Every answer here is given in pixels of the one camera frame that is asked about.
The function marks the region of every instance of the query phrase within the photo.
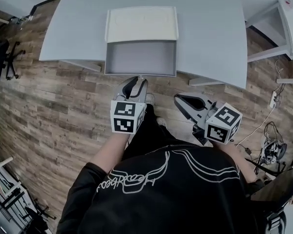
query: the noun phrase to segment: white sneaker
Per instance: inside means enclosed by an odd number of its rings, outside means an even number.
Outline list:
[[[152,106],[154,106],[154,103],[155,103],[154,95],[151,93],[147,93],[146,94],[146,104],[151,104]]]
[[[163,117],[157,117],[156,122],[160,126],[165,126],[167,128],[166,120]]]

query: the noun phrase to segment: white cube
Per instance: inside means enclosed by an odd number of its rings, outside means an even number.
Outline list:
[[[205,124],[205,138],[227,144],[238,131],[242,114],[228,103],[223,105]]]
[[[135,134],[144,119],[146,108],[145,103],[112,100],[112,132]]]

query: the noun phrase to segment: black strap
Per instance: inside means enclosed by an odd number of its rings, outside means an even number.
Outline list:
[[[277,177],[278,175],[280,175],[282,173],[282,172],[275,172],[275,171],[269,170],[266,167],[263,167],[261,165],[258,165],[257,163],[255,163],[254,161],[252,161],[252,160],[250,160],[248,158],[246,158],[246,160],[248,162],[252,163],[254,166],[258,167],[259,169],[263,170],[264,172],[266,172],[266,173],[268,173],[268,174],[270,174],[272,176]]]

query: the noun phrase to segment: gray drawer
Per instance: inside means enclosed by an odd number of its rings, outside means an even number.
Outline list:
[[[176,41],[122,41],[107,44],[105,74],[176,76]]]

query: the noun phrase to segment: power strip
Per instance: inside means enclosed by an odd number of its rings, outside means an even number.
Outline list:
[[[269,107],[270,108],[275,107],[275,99],[276,99],[276,97],[277,97],[277,93],[276,93],[276,91],[273,91],[272,97],[271,97],[270,102],[269,102]]]

